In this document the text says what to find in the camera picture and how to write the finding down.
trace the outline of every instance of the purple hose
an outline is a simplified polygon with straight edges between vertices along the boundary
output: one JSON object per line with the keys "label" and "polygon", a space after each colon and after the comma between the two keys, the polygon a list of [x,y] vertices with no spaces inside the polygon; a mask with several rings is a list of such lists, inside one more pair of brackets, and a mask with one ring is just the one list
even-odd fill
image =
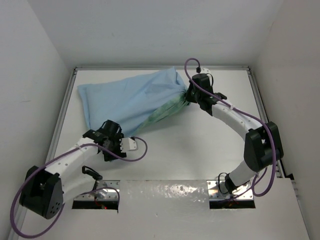
{"label": "purple hose", "polygon": [[[123,160],[123,161],[126,161],[126,162],[136,162],[136,161],[139,161],[141,159],[143,159],[145,157],[145,155],[147,154],[147,151],[148,151],[148,145],[147,145],[147,142],[145,140],[143,140],[142,138],[140,137],[137,137],[135,136],[134,137],[135,139],[139,139],[140,141],[142,141],[144,144],[145,144],[145,151],[143,153],[143,155],[137,159],[126,159],[126,158],[123,158],[123,157],[120,157],[116,154],[114,154],[113,152],[111,152],[110,150],[106,149],[105,147],[103,146],[100,146],[98,144],[95,144],[95,143],[85,143],[85,144],[82,144],[80,146],[80,148],[84,148],[84,147],[88,147],[88,146],[93,146],[93,147],[97,147],[98,149],[102,150],[102,151],[105,151],[107,152],[108,154],[114,156],[115,158],[118,158],[120,160]],[[35,234],[35,235],[27,235],[27,234],[24,234],[23,232],[21,232],[16,223],[15,223],[15,207],[16,207],[16,204],[17,204],[17,201],[18,201],[18,198],[19,198],[19,195],[21,194],[22,190],[24,189],[24,187],[27,185],[27,183],[35,176],[37,175],[37,173],[39,173],[40,171],[42,171],[43,169],[46,168],[46,166],[56,162],[57,160],[69,155],[69,154],[72,154],[76,151],[78,151],[79,148],[74,148],[70,151],[67,151],[63,154],[61,154],[60,156],[57,156],[55,157],[54,159],[48,161],[47,163],[45,163],[44,165],[42,165],[41,167],[39,167],[37,170],[35,170],[33,173],[31,173],[31,175],[29,177],[27,177],[27,179],[24,181],[24,183],[21,185],[21,187],[19,188],[19,190],[16,192],[14,198],[13,198],[13,201],[12,201],[12,204],[11,204],[11,208],[10,208],[10,223],[11,223],[11,227],[12,229],[15,231],[15,233],[17,233],[20,237],[23,237],[25,239],[35,239],[37,237],[40,237],[42,236],[43,234],[47,233],[54,225],[55,223],[57,222],[58,218],[60,217],[61,213],[62,213],[62,210],[64,208],[64,205],[62,205],[58,215],[56,216],[56,218],[54,219],[54,221],[51,223],[51,225],[44,231],[38,233],[38,234]],[[116,190],[117,194],[118,194],[118,204],[119,204],[119,201],[120,201],[120,195],[119,195],[119,192]]]}
{"label": "purple hose", "polygon": [[[189,58],[189,59],[187,59],[187,60],[185,61],[185,63],[184,63],[184,72],[185,72],[186,76],[188,77],[188,79],[190,80],[190,82],[191,82],[194,86],[196,86],[200,91],[208,94],[208,95],[211,96],[211,97],[216,98],[217,100],[219,100],[220,102],[222,102],[223,104],[225,104],[226,106],[228,106],[228,107],[230,108],[231,105],[230,105],[229,103],[227,103],[226,101],[222,100],[220,97],[218,97],[218,96],[216,96],[216,95],[214,95],[214,94],[212,94],[212,93],[210,93],[210,92],[202,89],[198,84],[195,83],[195,81],[192,80],[192,78],[190,77],[190,75],[188,74],[188,71],[187,71],[188,62],[191,61],[191,60],[196,61],[196,62],[198,63],[198,67],[200,67],[200,62],[199,62],[199,60],[196,59],[196,58],[194,58],[194,57],[191,57],[191,58]],[[235,107],[233,108],[233,110],[234,110],[235,112],[239,113],[239,114],[242,114],[242,115],[245,115],[245,116],[247,116],[247,117],[250,117],[250,118],[258,121],[259,123],[261,123],[262,126],[264,127],[264,129],[265,129],[265,131],[266,131],[269,139],[270,139],[270,145],[271,145],[271,150],[272,150],[272,172],[271,172],[270,182],[269,182],[267,188],[266,188],[262,193],[256,193],[256,192],[255,192],[255,185],[257,184],[257,182],[256,182],[257,176],[255,176],[254,179],[253,179],[253,181],[252,181],[252,187],[251,187],[251,188],[252,188],[252,193],[253,193],[256,197],[262,197],[262,196],[266,195],[266,194],[270,191],[270,189],[271,189],[271,187],[272,187],[272,185],[273,185],[273,183],[274,183],[275,176],[276,176],[276,161],[277,161],[277,157],[276,157],[276,149],[275,149],[274,139],[273,139],[273,137],[272,137],[272,134],[271,134],[268,126],[267,126],[261,119],[255,117],[255,116],[253,116],[253,115],[251,115],[251,114],[249,114],[249,113],[246,113],[246,112],[244,112],[244,111],[241,111],[241,110],[239,110],[239,109],[237,109],[237,108],[235,108]]]}

